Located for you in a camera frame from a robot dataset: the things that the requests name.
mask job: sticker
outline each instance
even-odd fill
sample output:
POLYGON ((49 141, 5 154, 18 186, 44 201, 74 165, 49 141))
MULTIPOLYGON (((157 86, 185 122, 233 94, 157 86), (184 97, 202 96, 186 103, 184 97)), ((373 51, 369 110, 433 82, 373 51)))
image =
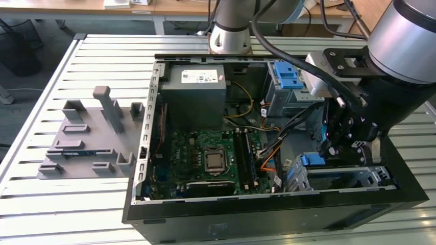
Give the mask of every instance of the sticker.
POLYGON ((277 184, 277 186, 281 187, 281 179, 278 178, 277 175, 273 177, 273 181, 277 184))
POLYGON ((132 14, 150 14, 149 11, 132 11, 132 14))
POLYGON ((264 108, 261 108, 260 109, 260 115, 261 115, 261 117, 266 117, 266 109, 264 109, 264 108))
POLYGON ((77 152, 64 152, 62 153, 65 156, 78 156, 77 152))
POLYGON ((218 72, 216 70, 184 70, 181 83, 217 83, 218 72))

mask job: ram slot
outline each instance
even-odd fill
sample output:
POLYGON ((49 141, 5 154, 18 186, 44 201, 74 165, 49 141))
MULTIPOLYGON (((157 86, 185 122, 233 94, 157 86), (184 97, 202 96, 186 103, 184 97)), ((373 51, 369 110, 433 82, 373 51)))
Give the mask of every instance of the ram slot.
POLYGON ((250 147, 250 139, 248 138, 248 131, 245 129, 245 147, 246 147, 246 168, 249 172, 249 178, 250 178, 250 187, 256 187, 258 185, 257 183, 257 174, 256 174, 256 159, 254 159, 254 153, 252 151, 250 147))
POLYGON ((236 129, 233 132, 233 144, 234 144, 238 185, 242 190, 248 190, 250 186, 250 178, 249 178, 250 174, 246 169, 248 158, 246 158, 245 133, 240 132, 238 129, 236 129))

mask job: screw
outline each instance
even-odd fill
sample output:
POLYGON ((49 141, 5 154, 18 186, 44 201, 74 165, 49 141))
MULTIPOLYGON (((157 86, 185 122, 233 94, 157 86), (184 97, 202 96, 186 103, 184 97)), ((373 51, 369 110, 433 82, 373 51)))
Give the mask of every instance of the screw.
POLYGON ((333 147, 330 147, 330 148, 328 149, 328 153, 329 153, 332 156, 336 155, 336 150, 334 150, 333 147))

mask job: motherboard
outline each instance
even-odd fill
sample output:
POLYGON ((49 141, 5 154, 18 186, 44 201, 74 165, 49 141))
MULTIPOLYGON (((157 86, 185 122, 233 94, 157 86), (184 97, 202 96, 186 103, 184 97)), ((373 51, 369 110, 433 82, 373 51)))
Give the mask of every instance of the motherboard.
POLYGON ((256 130, 173 132, 169 164, 154 169, 158 199, 269 193, 256 130))

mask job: blue plastic clip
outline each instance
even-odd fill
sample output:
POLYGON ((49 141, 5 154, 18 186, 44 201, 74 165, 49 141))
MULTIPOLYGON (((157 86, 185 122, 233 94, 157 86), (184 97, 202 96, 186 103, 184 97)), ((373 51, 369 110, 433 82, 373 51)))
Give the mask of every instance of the blue plastic clip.
POLYGON ((274 73, 280 80, 280 87, 284 89, 302 88, 304 84, 297 77, 297 71, 288 62, 274 62, 274 73))
POLYGON ((320 155, 316 154, 316 153, 304 154, 300 158, 301 158, 302 166, 308 166, 308 165, 310 165, 310 166, 325 165, 324 158, 320 157, 320 155))

